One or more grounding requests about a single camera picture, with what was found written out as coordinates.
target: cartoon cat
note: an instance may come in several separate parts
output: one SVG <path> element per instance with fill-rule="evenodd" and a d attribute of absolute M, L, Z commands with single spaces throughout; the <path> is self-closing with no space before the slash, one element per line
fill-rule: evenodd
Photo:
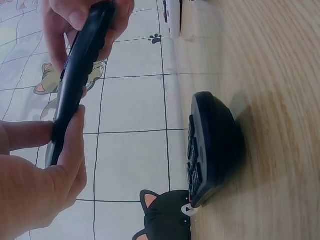
<path fill-rule="evenodd" d="M 140 192 L 145 213 L 144 230 L 132 240 L 191 240 L 191 216 L 196 213 L 189 203 L 189 192 L 175 190 L 158 195 Z"/>
<path fill-rule="evenodd" d="M 0 6 L 2 6 L 5 3 L 12 3 L 14 0 L 0 0 Z"/>
<path fill-rule="evenodd" d="M 40 12 L 39 0 L 18 0 L 18 6 L 20 6 L 19 10 L 34 7 L 37 13 Z"/>
<path fill-rule="evenodd" d="M 89 92 L 99 80 L 104 72 L 106 66 L 105 61 L 99 61 L 94 63 L 93 70 L 88 78 L 86 85 Z M 60 82 L 60 75 L 55 71 L 51 63 L 44 63 L 42 65 L 42 80 L 33 90 L 37 95 L 54 94 L 58 92 L 58 86 Z M 40 120 L 48 115 L 50 109 L 57 109 L 58 99 L 54 99 L 44 108 L 40 116 Z"/>

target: cat ear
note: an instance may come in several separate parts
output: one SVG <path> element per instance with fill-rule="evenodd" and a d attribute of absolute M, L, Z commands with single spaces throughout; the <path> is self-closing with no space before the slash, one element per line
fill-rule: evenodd
<path fill-rule="evenodd" d="M 136 240 L 149 240 L 149 239 L 148 239 L 147 235 L 144 234 L 144 235 L 139 236 Z"/>
<path fill-rule="evenodd" d="M 51 66 L 51 63 L 44 63 L 42 65 L 42 73 L 44 73 L 45 71 L 47 71 Z"/>
<path fill-rule="evenodd" d="M 35 94 L 43 94 L 45 91 L 46 90 L 44 89 L 44 86 L 41 83 L 39 83 L 38 86 L 36 86 L 33 90 Z"/>
<path fill-rule="evenodd" d="M 142 231 L 138 232 L 136 235 L 134 235 L 132 240 L 149 240 L 149 238 L 146 234 L 146 231 L 142 230 Z"/>
<path fill-rule="evenodd" d="M 140 192 L 140 201 L 143 210 L 146 211 L 159 196 L 160 195 L 156 194 L 153 191 L 142 190 Z"/>

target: black remote control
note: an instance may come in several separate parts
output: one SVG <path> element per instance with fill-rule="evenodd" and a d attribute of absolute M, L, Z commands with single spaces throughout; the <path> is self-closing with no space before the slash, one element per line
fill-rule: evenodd
<path fill-rule="evenodd" d="M 243 162 L 245 141 L 232 113 L 210 92 L 192 98 L 187 176 L 189 201 L 200 207 Z"/>
<path fill-rule="evenodd" d="M 53 119 L 51 142 L 45 156 L 46 167 L 58 163 L 67 127 L 78 110 L 83 89 L 93 70 L 94 62 L 98 59 L 99 51 L 105 45 L 105 37 L 116 10 L 116 4 L 109 0 L 92 5 L 82 31 L 75 37 L 60 78 L 58 106 Z"/>

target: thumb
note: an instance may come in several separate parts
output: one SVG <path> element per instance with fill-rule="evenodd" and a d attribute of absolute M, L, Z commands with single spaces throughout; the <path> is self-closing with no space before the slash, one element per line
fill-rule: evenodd
<path fill-rule="evenodd" d="M 85 0 L 49 0 L 49 2 L 52 10 L 75 30 L 82 30 L 89 14 L 89 6 Z"/>
<path fill-rule="evenodd" d="M 57 162 L 57 165 L 63 168 L 64 172 L 70 177 L 71 183 L 75 180 L 82 161 L 85 158 L 83 136 L 85 111 L 85 106 L 80 105 L 78 111 L 71 119 L 65 133 L 63 150 Z"/>

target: wood grain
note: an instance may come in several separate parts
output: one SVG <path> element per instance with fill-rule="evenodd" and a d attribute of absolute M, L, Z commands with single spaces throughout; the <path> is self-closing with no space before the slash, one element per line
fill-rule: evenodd
<path fill-rule="evenodd" d="M 239 121 L 245 167 L 192 220 L 194 240 L 320 239 L 320 1 L 183 2 L 185 127 L 210 91 Z"/>

